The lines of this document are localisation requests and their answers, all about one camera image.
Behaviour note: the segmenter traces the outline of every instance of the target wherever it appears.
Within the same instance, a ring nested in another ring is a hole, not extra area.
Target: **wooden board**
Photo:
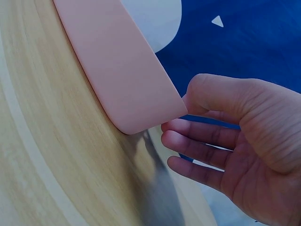
[[[156,129],[108,120],[51,0],[0,0],[0,226],[214,226]]]

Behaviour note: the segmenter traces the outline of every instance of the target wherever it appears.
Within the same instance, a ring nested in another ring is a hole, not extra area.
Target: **blue fabric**
[[[224,28],[211,23],[218,15]],[[184,0],[176,37],[156,55],[181,96],[198,73],[258,78],[301,93],[301,1]]]

